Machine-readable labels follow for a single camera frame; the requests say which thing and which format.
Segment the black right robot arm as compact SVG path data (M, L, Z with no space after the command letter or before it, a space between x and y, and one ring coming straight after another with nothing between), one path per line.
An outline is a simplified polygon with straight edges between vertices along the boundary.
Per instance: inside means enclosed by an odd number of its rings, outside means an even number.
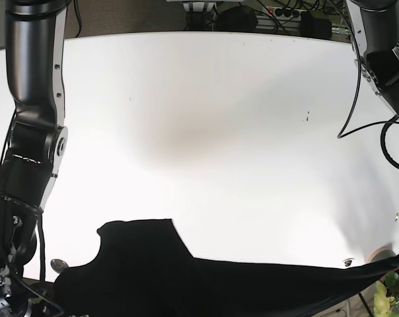
M68 130L63 44L67 1L7 1L5 55L15 111L0 161L0 316L62 316L47 296L46 270L23 280L25 265L45 258L42 215L58 177Z

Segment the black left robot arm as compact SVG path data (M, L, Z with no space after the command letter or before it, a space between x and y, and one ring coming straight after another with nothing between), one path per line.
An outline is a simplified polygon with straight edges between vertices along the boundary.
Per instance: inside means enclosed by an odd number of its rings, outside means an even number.
M399 1L346 1L357 68L373 91L392 110L394 117L383 123L381 150L388 153L388 128L399 124Z

